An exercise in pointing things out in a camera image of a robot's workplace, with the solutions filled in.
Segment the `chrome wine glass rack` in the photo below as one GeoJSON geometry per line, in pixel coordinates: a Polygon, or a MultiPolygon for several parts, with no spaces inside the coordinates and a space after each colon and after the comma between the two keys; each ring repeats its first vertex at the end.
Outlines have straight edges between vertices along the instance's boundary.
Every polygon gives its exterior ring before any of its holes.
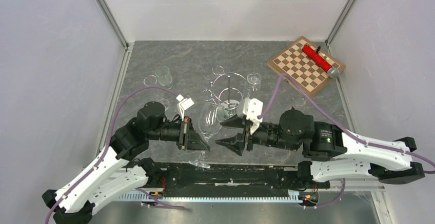
{"type": "Polygon", "coordinates": [[[240,102],[245,98],[243,91],[246,79],[236,72],[226,72],[222,66],[212,68],[213,77],[202,91],[203,101],[217,105],[219,121],[236,114],[240,102]]]}

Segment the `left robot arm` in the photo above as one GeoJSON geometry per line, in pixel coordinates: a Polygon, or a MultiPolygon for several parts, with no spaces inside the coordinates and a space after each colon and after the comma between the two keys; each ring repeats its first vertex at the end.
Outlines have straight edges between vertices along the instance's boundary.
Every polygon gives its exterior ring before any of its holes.
{"type": "Polygon", "coordinates": [[[175,142],[180,150],[208,151],[210,147],[193,127],[185,110],[194,105],[190,98],[179,98],[178,115],[168,120],[165,106],[148,102],[136,117],[116,130],[103,151],[71,182],[58,190],[47,190],[42,198],[50,212],[46,223],[88,223],[102,207],[130,190],[155,187],[161,170],[150,158],[142,159],[122,176],[107,182],[117,170],[129,165],[149,148],[150,140],[175,142]]]}

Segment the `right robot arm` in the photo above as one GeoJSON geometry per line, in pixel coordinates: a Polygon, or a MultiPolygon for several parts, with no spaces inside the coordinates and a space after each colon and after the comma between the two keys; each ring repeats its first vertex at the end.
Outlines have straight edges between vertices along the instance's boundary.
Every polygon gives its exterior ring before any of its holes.
{"type": "Polygon", "coordinates": [[[241,128],[231,138],[216,143],[237,155],[251,151],[255,145],[289,151],[302,149],[305,161],[298,163],[296,180],[302,187],[339,178],[376,178],[390,185],[404,185],[424,178],[423,166],[410,155],[416,150],[412,137],[383,141],[365,137],[370,147],[358,142],[359,135],[322,121],[314,121],[295,108],[285,111],[277,124],[262,123],[253,133],[253,123],[246,117],[233,116],[221,123],[241,128]]]}

